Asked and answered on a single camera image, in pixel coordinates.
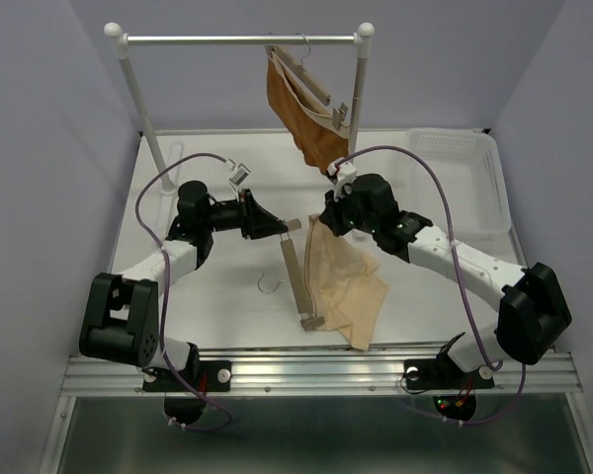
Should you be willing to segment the beige underwear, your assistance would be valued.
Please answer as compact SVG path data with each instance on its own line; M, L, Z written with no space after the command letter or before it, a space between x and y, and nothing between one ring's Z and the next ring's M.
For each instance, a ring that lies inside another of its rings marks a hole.
M337 331L350 347L365 351L389 285L378 276L380 265L345 238L335 236L317 214L308 217L304 282L312 302L313 331Z

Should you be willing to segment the wooden clip hanger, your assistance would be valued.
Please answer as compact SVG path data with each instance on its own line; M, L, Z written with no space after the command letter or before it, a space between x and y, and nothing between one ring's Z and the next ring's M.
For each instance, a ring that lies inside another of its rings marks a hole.
M302 228L299 219L285 222L288 231L280 235L280 248L288 274L297 313L301 316L300 325L306 332L313 332L322 326L324 319L314 315L313 299L307 289L304 272L297 258L297 251L291 232Z

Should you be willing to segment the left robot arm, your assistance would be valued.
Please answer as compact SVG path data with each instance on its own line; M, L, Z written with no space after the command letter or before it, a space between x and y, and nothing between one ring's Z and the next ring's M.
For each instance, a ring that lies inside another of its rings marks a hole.
M183 184L177 215L157 250L119 274L94 277L79 352L142 369L162 369L177 388L193 387L200 379L199 350L161 336L160 299L172 283L205 263L215 232L230 230L258 240L285 234L289 225L264 209L248 189L234 199L216 201L204 183Z

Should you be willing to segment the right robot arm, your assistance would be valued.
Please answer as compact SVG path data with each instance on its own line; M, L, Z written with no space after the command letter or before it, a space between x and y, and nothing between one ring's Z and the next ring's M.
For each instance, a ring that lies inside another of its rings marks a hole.
M329 191L320 216L332 233L351 230L372 237L385 253L455 282L497 313L496 322L450 339L432 358L406 364L412 391L457 389L508 359L535 365L571 324L555 272L501 261L451 239L430 219L398 207L389 183L378 174L356 178L348 193Z

